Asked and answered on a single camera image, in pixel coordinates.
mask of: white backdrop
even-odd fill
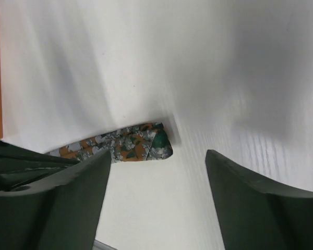
[[[0,39],[5,141],[165,122],[173,157],[112,166],[108,245],[223,249],[207,149],[313,190],[313,0],[0,0]]]

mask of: camouflage pattern object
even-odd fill
[[[160,122],[144,123],[97,135],[48,152],[48,155],[86,160],[109,149],[112,162],[167,159],[173,155],[172,146]]]

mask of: green patch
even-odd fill
[[[128,155],[126,156],[127,159],[135,158],[135,157],[136,157],[136,154],[134,152],[128,153]]]
[[[163,148],[169,146],[170,142],[168,136],[164,130],[158,131],[152,142],[152,147],[154,148]]]

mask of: camouflage fabric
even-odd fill
[[[160,122],[118,129],[71,143],[47,154],[83,161],[107,149],[111,152],[113,163],[167,159],[173,154],[164,126]]]

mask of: white surface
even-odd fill
[[[313,0],[0,0],[0,37],[6,141],[166,121],[172,158],[112,167],[108,245],[223,249],[209,148],[313,190]]]

